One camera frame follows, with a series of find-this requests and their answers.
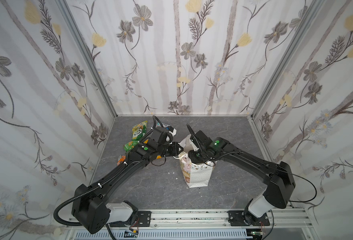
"gray table surface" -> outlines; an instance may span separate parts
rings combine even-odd
[[[177,129],[174,141],[181,141],[189,131],[202,130],[208,137],[223,137],[242,150],[263,158],[246,117],[159,117],[160,121]],[[123,145],[131,141],[132,127],[144,120],[153,124],[151,116],[117,117],[106,143],[94,180],[99,180],[116,167],[124,155]],[[120,186],[111,203],[128,200],[139,209],[230,209],[244,208],[251,198],[266,186],[248,172],[224,161],[218,161],[207,187],[188,188],[179,161],[168,157],[166,164],[149,164]]]

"wallpaper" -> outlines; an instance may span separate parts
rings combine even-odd
[[[298,205],[319,237],[353,238],[353,0],[323,4],[254,120],[275,162],[317,187]],[[296,183],[293,200],[314,196]]]
[[[250,114],[309,0],[68,0],[118,114]]]
[[[54,1],[0,0],[0,240],[63,236],[113,121],[93,84]]]

